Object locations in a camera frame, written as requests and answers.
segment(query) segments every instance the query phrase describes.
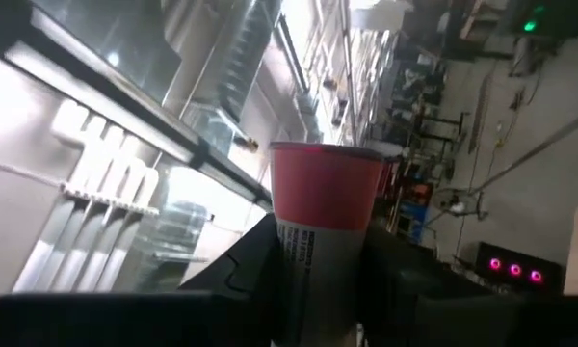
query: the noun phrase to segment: paper cup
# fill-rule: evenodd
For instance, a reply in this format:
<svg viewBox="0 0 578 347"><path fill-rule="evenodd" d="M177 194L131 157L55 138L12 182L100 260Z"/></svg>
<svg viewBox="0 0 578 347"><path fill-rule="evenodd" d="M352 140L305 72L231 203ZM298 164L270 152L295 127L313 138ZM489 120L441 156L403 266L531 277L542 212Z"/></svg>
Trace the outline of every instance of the paper cup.
<svg viewBox="0 0 578 347"><path fill-rule="evenodd" d="M278 346L351 346L359 254L381 156L357 147L272 144L272 195L283 249Z"/></svg>

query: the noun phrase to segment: floor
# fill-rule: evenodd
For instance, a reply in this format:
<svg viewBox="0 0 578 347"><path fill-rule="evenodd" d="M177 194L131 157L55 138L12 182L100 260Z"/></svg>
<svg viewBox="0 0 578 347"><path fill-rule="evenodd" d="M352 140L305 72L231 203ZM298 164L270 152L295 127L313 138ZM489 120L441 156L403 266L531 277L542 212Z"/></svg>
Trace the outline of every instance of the floor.
<svg viewBox="0 0 578 347"><path fill-rule="evenodd" d="M510 47L508 41L497 38L488 44ZM450 67L441 107L441 117L449 119L457 118L461 111L475 111L478 89L492 72L478 149L468 154L467 142L460 149L452 187L480 185L578 117L578 39L567 42L559 56L547 61L541 77L509 78L509 67L509 62L492 60L453 63ZM523 86L527 104L515 115L509 106L514 93ZM507 132L514 117L517 119L510 137L495 149L501 137L497 127ZM451 260L455 254L470 260L475 245L486 241L566 264L578 207L578 131L487 188L485 207L489 217L484 221L445 215L431 225L437 230L436 242L444 260ZM433 209L431 216L436 214L438 210ZM432 242L433 233L426 231L424 243Z"/></svg>

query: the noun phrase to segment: cable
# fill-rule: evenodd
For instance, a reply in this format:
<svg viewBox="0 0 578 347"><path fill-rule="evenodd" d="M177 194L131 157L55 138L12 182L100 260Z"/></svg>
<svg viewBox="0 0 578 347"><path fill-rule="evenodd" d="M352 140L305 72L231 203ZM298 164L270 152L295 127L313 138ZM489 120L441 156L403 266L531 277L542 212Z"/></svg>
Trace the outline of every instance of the cable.
<svg viewBox="0 0 578 347"><path fill-rule="evenodd" d="M494 158L497 155L497 147L492 150L490 154L490 164L488 165L488 173L486 174L486 179L490 178L490 174L492 173L492 166L494 165Z"/></svg>
<svg viewBox="0 0 578 347"><path fill-rule="evenodd" d="M490 80L492 80L492 72L496 68L496 64L497 64L497 61L495 61L494 65L492 66L492 70L488 73L490 76L487 78L490 78ZM482 134L484 133L484 127L486 125L486 118L488 116L489 104L490 104L490 99L486 100L486 104L484 105L484 107L485 107L484 112L485 113L484 113L484 118L482 119L482 124L480 126L480 137L482 137ZM481 146L482 146L482 141L478 142L478 145L475 148L475 159L473 160L473 169L471 172L471 179L469 180L469 191L471 191L471 188L473 187L473 180L475 179L475 172L477 171L478 162L480 159L480 147ZM492 167L492 163L494 163L494 152L492 153L492 157L490 158L490 167ZM466 216L462 216L462 221L460 222L459 239L456 242L456 250L454 251L455 256L459 256L460 242L462 241L462 234L464 232L465 222L466 222Z"/></svg>
<svg viewBox="0 0 578 347"><path fill-rule="evenodd" d="M228 227L221 227L221 226L215 224L214 222L208 222L208 224L209 224L210 226L212 226L212 227L215 227L215 228L219 229L219 230L227 231L227 232L232 232L232 233L238 234L238 235L240 235L240 236L242 236L242 235L245 234L244 231L240 231L240 230L236 230L236 229L231 229L231 228L228 228Z"/></svg>
<svg viewBox="0 0 578 347"><path fill-rule="evenodd" d="M526 163L528 160L530 160L530 159L534 158L535 156L537 156L538 154L542 153L544 150L546 150L549 147L551 147L552 145L556 144L561 139L567 137L568 135L570 135L571 133L573 133L577 129L578 129L578 118L571 121L570 123L568 123L564 127L560 128L555 133L550 135L546 140L544 140L541 144L537 145L536 147L534 147L533 149L529 150L527 153L522 155L520 158L516 159L506 169L502 170L501 172L497 173L496 175L492 176L491 178L488 178L484 183L482 183L476 189L471 190L471 188L469 188L467 194L469 196L473 196L473 195L476 195L476 194L483 192L486 187L490 186L492 183L499 180L500 178L502 178L506 174L509 174L514 169L516 169L519 166L521 166L522 164ZM434 218L432 218L431 220L426 222L424 224L424 227L427 227L433 221L439 219L446 212L448 212L448 211L443 211L439 215L435 216ZM461 238L462 238L462 230L460 231L459 242L457 244L457 254L458 254L458 249L460 246L460 239Z"/></svg>
<svg viewBox="0 0 578 347"><path fill-rule="evenodd" d="M531 93L529 100L527 100L527 102L525 103L525 106L531 105L531 103L533 102L533 99L536 97L536 94L538 93L539 85L541 83L541 76L542 75L543 75L543 65L540 65L539 70L538 70L538 79L536 80L536 85L533 87L533 92Z"/></svg>
<svg viewBox="0 0 578 347"><path fill-rule="evenodd" d="M497 64L498 64L498 61L495 61L494 64L492 65L492 67L490 68L490 71L489 71L488 74L486 75L486 78L487 78L488 76L490 76L490 77L489 77L489 78L490 78L490 83L492 82L492 74L493 74L494 70L496 69ZM482 124L481 124L481 127L480 127L480 134L482 134L482 131L484 130L484 126L485 126L485 124L486 124L486 117L487 117L487 111L488 111L488 105L489 105L489 103L490 103L490 100L488 99L488 100L486 101L486 104L485 104L485 109L484 109L484 111L485 111L485 117L482 119ZM469 190L470 190L471 184L473 184L473 179L474 179L474 177L475 177L475 171L476 171L477 163L478 163L478 156L479 156L479 153L480 153L480 146L481 146L481 142L478 142L477 147L476 147L475 160L474 160L474 162L473 162L473 174L471 175L470 183L469 183ZM429 226L430 224L434 223L434 221L440 219L441 217L443 217L444 215L448 214L449 212L450 212L450 208L447 208L447 209L439 212L439 214L435 215L435 216L432 217L429 221L427 221L427 222L424 224L424 227ZM460 230L461 230L461 229L463 228L463 226L464 226L464 218L465 218L465 217L462 217L462 224L460 225Z"/></svg>
<svg viewBox="0 0 578 347"><path fill-rule="evenodd" d="M520 59L518 59L517 62L515 62L512 67L510 68L511 74L513 74L516 71L516 68L520 65L520 63L522 63L522 61L528 56L529 54L527 54L527 52L524 52L524 54L522 54L522 56L520 56Z"/></svg>
<svg viewBox="0 0 578 347"><path fill-rule="evenodd" d="M508 141L508 139L512 136L513 131L516 129L516 123L518 121L518 116L520 116L520 112L515 111L513 113L512 122L510 123L510 126L508 126L508 131L506 131L505 136L503 137L503 139L501 139L499 147L502 147Z"/></svg>
<svg viewBox="0 0 578 347"><path fill-rule="evenodd" d="M44 184L44 185L47 185L50 187L54 187L54 188L58 188L58 187L62 186L62 182L60 182L57 179L45 177L43 175L30 172L26 169L20 169L18 167L11 166L8 164L1 164L0 163L0 172L8 173L8 174L14 174L16 176L27 178L27 179L33 180L37 183L41 183L41 184Z"/></svg>

